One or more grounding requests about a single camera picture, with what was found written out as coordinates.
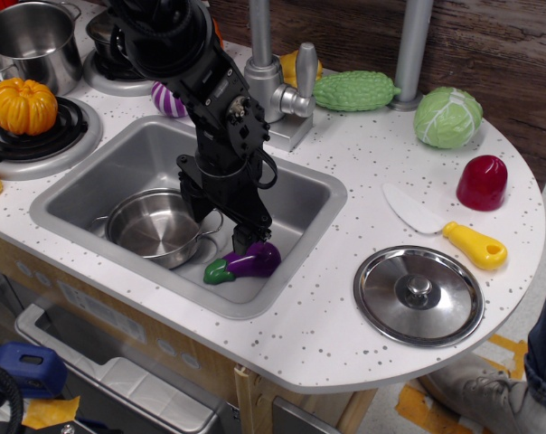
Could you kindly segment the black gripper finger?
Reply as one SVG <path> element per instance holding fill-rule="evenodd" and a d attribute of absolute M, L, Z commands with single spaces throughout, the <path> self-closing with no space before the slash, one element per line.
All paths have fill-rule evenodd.
<path fill-rule="evenodd" d="M 260 237 L 257 232 L 246 225 L 238 224 L 232 234 L 233 251 L 240 256 L 244 256 L 249 247 L 259 241 Z"/>
<path fill-rule="evenodd" d="M 188 213 L 196 222 L 201 222 L 213 211 L 214 206 L 212 202 L 196 184 L 181 183 L 180 191 Z"/>

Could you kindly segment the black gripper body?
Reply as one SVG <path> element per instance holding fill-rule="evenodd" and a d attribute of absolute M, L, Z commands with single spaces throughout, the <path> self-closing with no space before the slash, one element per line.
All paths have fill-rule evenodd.
<path fill-rule="evenodd" d="M 272 218 L 259 192 L 275 185 L 278 167 L 264 151 L 257 151 L 240 163 L 239 169 L 217 175 L 201 169 L 194 156 L 176 159 L 181 183 L 194 183 L 204 191 L 214 209 L 238 224 L 246 225 L 266 242 L 271 237 Z"/>

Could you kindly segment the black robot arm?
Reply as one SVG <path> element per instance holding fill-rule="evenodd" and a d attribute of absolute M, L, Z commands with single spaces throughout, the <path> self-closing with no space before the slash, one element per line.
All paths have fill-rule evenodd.
<path fill-rule="evenodd" d="M 213 20 L 199 1 L 109 1 L 108 14 L 124 37 L 132 66 L 182 101 L 196 131 L 194 155 L 178 156 L 180 190 L 201 221 L 217 209 L 235 222 L 234 251 L 243 255 L 270 238 L 272 218 L 259 192 L 275 163 L 264 151 L 265 111 L 222 49 Z"/>

